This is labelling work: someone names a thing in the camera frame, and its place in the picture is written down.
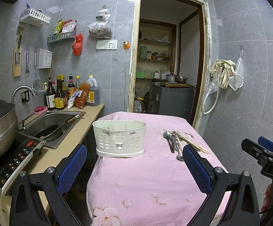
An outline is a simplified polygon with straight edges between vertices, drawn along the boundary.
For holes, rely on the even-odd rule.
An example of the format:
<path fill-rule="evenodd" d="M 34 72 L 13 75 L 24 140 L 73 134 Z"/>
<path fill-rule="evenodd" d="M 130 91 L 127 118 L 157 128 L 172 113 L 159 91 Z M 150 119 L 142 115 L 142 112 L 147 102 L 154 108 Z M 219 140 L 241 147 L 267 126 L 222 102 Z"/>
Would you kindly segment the person right hand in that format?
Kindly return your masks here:
<path fill-rule="evenodd" d="M 263 205 L 261 207 L 261 213 L 266 211 L 266 209 L 271 204 L 271 201 L 273 200 L 273 195 L 271 193 L 272 193 L 272 184 L 269 184 L 266 188 L 266 191 L 265 191 L 265 197 L 263 200 Z"/>

